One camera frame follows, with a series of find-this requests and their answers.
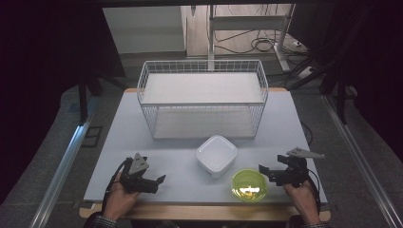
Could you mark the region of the black metal stand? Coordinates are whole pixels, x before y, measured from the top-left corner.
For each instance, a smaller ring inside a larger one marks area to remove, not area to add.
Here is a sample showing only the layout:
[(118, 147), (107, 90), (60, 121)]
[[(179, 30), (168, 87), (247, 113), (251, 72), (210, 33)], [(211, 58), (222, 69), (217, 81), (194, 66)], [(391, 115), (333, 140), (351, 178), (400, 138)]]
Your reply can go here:
[(97, 77), (93, 75), (81, 75), (79, 77), (79, 104), (80, 104), (80, 125), (86, 122), (87, 98), (86, 92), (89, 91), (93, 96), (101, 96), (103, 89)]
[(336, 115), (343, 124), (346, 124), (346, 80), (342, 71), (327, 73), (319, 87), (319, 91), (322, 94), (329, 95), (334, 88), (336, 88)]

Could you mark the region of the aluminium floor rail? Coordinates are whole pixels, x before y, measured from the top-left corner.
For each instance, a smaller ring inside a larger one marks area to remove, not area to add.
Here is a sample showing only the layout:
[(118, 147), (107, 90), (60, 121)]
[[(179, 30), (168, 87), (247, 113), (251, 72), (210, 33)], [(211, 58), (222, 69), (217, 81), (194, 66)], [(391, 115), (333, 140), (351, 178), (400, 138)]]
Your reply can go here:
[(396, 208), (388, 196), (386, 190), (375, 176), (373, 169), (365, 159), (360, 147), (358, 146), (352, 132), (347, 124), (338, 117), (336, 113), (336, 105), (327, 95), (321, 95), (321, 99), (325, 103), (339, 134), (346, 143), (350, 154), (353, 157), (357, 169), (361, 173), (366, 185), (368, 186), (376, 204), (387, 221), (390, 228), (403, 228), (403, 219), (398, 215)]
[(76, 127), (65, 154), (62, 157), (48, 189), (32, 218), (29, 228), (46, 228), (48, 219), (63, 189), (68, 173), (74, 163), (91, 121), (92, 115), (88, 115), (85, 120)]

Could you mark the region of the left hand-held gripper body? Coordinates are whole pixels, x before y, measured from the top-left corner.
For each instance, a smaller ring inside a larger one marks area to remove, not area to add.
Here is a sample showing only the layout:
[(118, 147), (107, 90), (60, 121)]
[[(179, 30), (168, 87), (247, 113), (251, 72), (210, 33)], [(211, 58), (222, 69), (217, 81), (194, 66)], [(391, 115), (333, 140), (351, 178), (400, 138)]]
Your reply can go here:
[(134, 157), (128, 157), (124, 161), (124, 167), (120, 176), (120, 184), (128, 193), (148, 193), (149, 186), (143, 178), (143, 174), (149, 167), (146, 158), (136, 153)]

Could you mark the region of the dark curtain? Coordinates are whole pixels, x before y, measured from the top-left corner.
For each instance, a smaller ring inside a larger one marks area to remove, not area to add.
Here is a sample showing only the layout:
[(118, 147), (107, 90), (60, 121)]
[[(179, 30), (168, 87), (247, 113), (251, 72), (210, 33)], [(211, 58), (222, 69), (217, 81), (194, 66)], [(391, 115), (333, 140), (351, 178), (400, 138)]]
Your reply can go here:
[(403, 162), (403, 0), (333, 0), (295, 6), (289, 34), (320, 65), (330, 63), (369, 12), (342, 57), (355, 106)]
[(0, 0), (0, 204), (36, 154), (62, 94), (124, 68), (103, 8), (80, 0)]

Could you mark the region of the person's right hand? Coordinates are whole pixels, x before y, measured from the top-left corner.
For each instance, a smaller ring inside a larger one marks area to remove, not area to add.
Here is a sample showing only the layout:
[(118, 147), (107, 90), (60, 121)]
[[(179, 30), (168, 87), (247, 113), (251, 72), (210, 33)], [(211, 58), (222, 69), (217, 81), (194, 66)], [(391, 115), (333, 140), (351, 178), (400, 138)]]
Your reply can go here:
[(306, 180), (300, 187), (287, 183), (283, 185), (283, 189), (292, 199), (306, 225), (320, 224), (316, 199), (310, 182)]

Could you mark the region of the person's left hand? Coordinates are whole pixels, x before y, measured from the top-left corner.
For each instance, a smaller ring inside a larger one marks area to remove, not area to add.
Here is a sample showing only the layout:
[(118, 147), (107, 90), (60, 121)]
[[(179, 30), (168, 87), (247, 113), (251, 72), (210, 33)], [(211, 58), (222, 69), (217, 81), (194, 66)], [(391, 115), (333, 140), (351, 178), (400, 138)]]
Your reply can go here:
[(136, 204), (139, 192), (127, 193), (125, 188), (120, 183), (121, 174), (118, 174), (112, 182), (109, 196), (106, 200), (106, 207), (103, 216), (118, 220), (125, 216)]

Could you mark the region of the green plastic lid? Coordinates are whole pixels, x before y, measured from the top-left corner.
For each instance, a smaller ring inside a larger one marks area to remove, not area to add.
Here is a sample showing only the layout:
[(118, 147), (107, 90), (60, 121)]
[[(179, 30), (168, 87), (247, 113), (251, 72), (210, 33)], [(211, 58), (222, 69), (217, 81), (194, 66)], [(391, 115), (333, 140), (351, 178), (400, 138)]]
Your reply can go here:
[(231, 180), (231, 190), (234, 196), (246, 202), (258, 202), (268, 194), (265, 177), (254, 169), (241, 169)]

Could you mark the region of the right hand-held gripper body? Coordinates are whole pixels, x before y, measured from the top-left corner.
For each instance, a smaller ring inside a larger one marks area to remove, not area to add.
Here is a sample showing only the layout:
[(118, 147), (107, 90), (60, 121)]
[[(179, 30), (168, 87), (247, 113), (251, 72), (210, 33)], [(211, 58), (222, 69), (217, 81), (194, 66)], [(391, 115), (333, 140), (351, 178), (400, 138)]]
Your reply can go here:
[(324, 154), (318, 154), (296, 147), (286, 153), (278, 155), (278, 161), (286, 164), (287, 168), (277, 178), (277, 186), (291, 183), (294, 187), (300, 187), (308, 180), (307, 159), (324, 159)]

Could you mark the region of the white power strip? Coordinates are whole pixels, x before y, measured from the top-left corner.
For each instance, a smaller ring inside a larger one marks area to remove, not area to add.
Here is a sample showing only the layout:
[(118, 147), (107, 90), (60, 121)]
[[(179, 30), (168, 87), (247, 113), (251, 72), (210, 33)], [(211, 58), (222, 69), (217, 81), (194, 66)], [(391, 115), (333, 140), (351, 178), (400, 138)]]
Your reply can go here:
[(309, 76), (311, 73), (313, 73), (316, 69), (313, 66), (308, 66), (305, 69), (303, 69), (299, 75), (297, 76), (299, 79), (304, 79), (307, 76)]

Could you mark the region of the white square container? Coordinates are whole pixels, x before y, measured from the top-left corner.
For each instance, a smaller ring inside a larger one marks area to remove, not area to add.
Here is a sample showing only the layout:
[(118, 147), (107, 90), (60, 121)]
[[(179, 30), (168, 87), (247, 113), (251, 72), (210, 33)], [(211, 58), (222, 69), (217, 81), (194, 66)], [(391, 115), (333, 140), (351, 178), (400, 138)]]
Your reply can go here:
[(214, 179), (220, 178), (235, 162), (238, 149), (221, 135), (205, 141), (195, 153), (199, 165)]

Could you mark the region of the white desk frame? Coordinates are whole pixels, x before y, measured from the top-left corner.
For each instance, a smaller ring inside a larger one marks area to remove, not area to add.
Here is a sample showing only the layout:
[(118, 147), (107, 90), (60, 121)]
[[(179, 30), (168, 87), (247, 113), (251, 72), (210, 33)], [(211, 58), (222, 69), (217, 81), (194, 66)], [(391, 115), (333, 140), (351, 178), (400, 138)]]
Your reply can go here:
[(295, 5), (291, 4), (284, 15), (260, 15), (260, 16), (215, 16), (213, 5), (209, 6), (208, 13), (208, 59), (214, 60), (215, 30), (279, 30), (279, 38), (274, 42), (273, 49), (283, 72), (289, 72), (290, 68), (283, 54), (283, 43), (287, 34)]

